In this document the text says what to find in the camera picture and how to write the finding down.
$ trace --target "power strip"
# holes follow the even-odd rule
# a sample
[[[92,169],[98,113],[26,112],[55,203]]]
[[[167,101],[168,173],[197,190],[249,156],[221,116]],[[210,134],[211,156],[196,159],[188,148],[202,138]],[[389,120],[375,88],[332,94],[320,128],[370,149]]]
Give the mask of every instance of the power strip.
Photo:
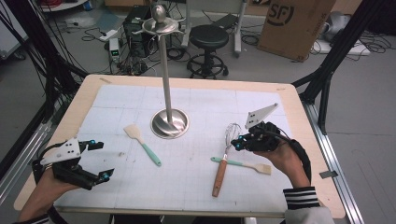
[[[101,37],[99,37],[99,39],[103,41],[107,41],[109,38],[111,38],[111,36],[113,36],[116,33],[117,33],[116,30],[110,30],[109,32],[106,33],[106,35],[102,35]]]

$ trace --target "metal pole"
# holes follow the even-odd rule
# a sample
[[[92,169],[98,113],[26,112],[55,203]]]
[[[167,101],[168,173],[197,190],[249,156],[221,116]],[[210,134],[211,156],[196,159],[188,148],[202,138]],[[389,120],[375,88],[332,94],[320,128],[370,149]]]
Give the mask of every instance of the metal pole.
[[[172,124],[173,119],[172,119],[171,93],[169,88],[168,59],[166,56],[165,35],[158,35],[158,42],[160,45],[161,65],[163,66],[163,94],[165,95],[166,118],[168,120],[168,123]]]

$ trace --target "spatula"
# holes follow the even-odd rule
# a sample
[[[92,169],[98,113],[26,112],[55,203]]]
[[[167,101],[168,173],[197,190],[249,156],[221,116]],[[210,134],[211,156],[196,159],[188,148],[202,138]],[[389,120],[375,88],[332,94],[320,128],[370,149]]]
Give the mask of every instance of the spatula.
[[[216,162],[221,162],[222,158],[220,158],[220,157],[212,157],[212,158],[210,158],[210,160],[216,161]],[[253,165],[253,164],[248,164],[248,163],[242,163],[240,161],[227,160],[227,164],[252,168],[252,169],[256,170],[257,172],[259,172],[261,174],[266,174],[266,175],[270,175],[271,174],[271,166],[270,165],[266,165],[266,164],[262,164],[262,163]]]
[[[136,139],[140,145],[142,145],[142,147],[146,150],[146,152],[148,153],[149,157],[151,158],[152,161],[154,161],[154,163],[158,166],[161,166],[161,161],[160,159],[157,157],[157,155],[155,155],[155,153],[148,147],[148,145],[146,145],[143,142],[143,139],[140,137],[140,131],[139,128],[134,125],[131,124],[127,127],[124,128],[124,131],[128,134],[128,136],[130,138],[134,138]]]

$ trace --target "black stool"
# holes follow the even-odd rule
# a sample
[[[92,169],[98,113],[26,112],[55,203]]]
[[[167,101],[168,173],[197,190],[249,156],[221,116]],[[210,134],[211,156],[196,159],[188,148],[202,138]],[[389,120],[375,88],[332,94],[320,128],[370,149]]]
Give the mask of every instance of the black stool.
[[[216,79],[216,75],[220,72],[224,76],[228,75],[228,68],[224,64],[223,60],[216,55],[211,54],[216,49],[224,47],[228,43],[228,34],[225,30],[214,25],[199,25],[191,29],[190,42],[200,49],[204,49],[204,54],[198,54],[187,63],[187,69],[192,71],[190,78],[194,75],[201,76],[203,78],[213,77]]]

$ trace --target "round metal base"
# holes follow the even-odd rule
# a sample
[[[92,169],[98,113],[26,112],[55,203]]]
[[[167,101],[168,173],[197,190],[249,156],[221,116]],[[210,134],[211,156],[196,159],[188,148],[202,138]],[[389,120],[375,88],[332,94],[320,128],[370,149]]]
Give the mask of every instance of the round metal base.
[[[190,126],[189,117],[179,109],[172,109],[173,123],[168,123],[166,109],[156,113],[151,119],[151,130],[161,138],[177,138],[183,135]]]

